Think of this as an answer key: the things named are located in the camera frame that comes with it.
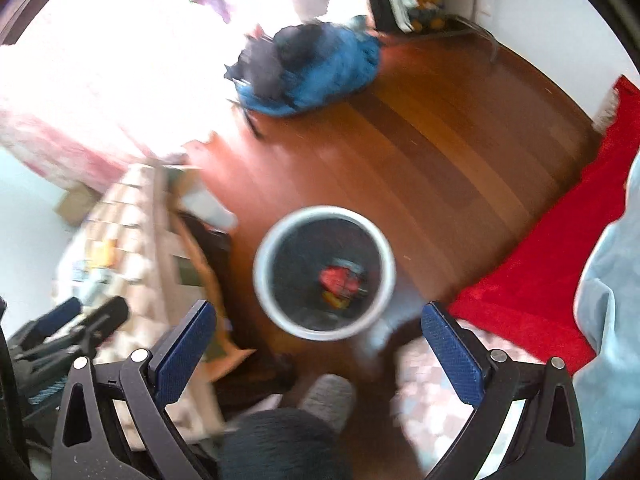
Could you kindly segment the crushed red cola can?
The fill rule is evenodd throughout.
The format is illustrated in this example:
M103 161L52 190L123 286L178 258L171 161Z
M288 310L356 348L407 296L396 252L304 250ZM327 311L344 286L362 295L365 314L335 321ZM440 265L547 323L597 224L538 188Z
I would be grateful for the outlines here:
M359 295L363 274L349 266L327 266L320 272L319 281L324 290L337 295Z

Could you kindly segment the orange snack wrapper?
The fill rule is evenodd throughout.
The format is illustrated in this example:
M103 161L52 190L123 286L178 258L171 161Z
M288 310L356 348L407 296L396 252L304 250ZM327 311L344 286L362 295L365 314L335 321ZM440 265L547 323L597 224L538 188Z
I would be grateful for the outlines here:
M358 298L358 295L337 295L329 290L322 292L322 299L333 309L344 310L347 309L354 300Z

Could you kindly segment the white round trash bin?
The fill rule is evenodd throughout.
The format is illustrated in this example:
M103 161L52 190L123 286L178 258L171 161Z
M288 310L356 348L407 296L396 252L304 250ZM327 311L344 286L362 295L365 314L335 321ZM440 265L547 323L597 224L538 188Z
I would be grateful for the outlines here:
M311 341L349 339L386 310L396 262L382 231L355 211L329 205L296 210L260 243L256 298L271 322Z

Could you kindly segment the pink checkered pillow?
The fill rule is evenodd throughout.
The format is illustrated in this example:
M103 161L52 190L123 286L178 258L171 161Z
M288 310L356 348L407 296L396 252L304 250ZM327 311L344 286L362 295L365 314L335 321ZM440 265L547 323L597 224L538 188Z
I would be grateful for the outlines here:
M488 349L504 350L513 361L541 364L541 360L516 344L473 324L457 320ZM454 392L439 360L424 337L416 338L396 353L396 393L392 400L395 425L412 447L422 474L428 474L442 459L470 418L473 408ZM493 474L514 435L525 401L514 401L496 442L475 479Z

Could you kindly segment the checkered tablecloth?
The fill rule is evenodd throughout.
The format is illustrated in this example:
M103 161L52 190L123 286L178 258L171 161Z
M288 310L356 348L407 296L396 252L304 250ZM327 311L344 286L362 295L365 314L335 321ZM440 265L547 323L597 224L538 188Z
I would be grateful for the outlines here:
M84 314L114 296L126 300L127 321L100 345L99 363L151 348L194 302L214 305L214 334L179 400L167 408L189 443L224 430L214 383L227 355L222 341L229 327L216 275L176 208L196 180L193 166L130 166L67 246L55 271L52 296L54 302L77 297Z

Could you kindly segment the red blanket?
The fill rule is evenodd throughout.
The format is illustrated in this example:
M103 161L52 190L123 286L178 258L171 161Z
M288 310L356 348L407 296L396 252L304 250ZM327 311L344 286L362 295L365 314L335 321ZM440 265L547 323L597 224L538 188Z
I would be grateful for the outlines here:
M576 373L596 356L574 319L579 278L603 230L625 209L639 151L639 89L621 76L618 104L596 157L511 255L449 305L455 318L511 341L541 361L560 356Z

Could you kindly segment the brown paper bag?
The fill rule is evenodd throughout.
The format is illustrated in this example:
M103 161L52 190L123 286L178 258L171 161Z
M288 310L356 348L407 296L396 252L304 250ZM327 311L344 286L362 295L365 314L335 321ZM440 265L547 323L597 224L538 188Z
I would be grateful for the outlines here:
M77 183L63 194L54 211L69 226L80 226L100 197L99 192Z

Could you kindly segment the light blue quilt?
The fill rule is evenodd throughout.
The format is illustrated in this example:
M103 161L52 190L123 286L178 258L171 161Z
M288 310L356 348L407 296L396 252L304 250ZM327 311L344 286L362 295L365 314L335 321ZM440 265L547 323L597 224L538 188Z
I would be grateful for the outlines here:
M586 477L597 479L639 422L639 161L625 208L603 230L580 276L574 319L596 356L574 375Z

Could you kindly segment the black fuzzy trouser leg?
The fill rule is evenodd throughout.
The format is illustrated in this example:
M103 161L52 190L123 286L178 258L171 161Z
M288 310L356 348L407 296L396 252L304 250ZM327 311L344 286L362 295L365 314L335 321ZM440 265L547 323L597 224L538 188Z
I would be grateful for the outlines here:
M337 433L298 408L251 414L222 440L221 479L350 479Z

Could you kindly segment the pink floral curtain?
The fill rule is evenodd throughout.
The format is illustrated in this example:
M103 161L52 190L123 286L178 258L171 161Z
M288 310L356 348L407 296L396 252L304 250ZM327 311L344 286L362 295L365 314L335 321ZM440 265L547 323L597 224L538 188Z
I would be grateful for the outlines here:
M76 140L38 118L4 110L1 146L39 177L64 190L81 183L105 193L149 154L119 131Z

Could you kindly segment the blue clothes pile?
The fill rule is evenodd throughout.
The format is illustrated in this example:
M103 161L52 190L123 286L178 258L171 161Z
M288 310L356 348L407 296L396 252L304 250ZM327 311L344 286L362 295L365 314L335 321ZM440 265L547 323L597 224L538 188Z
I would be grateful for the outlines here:
M366 88L381 62L378 38L347 26L311 22L247 39L226 67L244 110L288 117L325 107Z

